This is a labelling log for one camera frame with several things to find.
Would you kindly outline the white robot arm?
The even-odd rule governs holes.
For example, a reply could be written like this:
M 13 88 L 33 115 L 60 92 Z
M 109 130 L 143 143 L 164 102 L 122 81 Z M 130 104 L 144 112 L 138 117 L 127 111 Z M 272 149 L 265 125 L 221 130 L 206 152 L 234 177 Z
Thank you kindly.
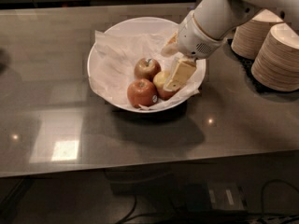
M 276 14 L 299 34 L 299 0 L 202 0 L 162 49 L 165 57 L 178 52 L 185 56 L 172 65 L 164 89 L 182 88 L 195 72 L 198 60 L 209 57 L 229 32 L 263 9 Z

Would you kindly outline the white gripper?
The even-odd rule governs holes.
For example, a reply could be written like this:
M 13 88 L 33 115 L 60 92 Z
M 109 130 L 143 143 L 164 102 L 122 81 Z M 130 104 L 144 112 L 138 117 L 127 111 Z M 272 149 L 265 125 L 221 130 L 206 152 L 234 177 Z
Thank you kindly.
M 170 68 L 163 89 L 178 91 L 196 71 L 196 59 L 205 59 L 218 49 L 227 33 L 223 21 L 198 22 L 196 12 L 192 10 L 178 26 L 161 50 L 164 57 L 181 52 L 188 57 L 176 57 Z

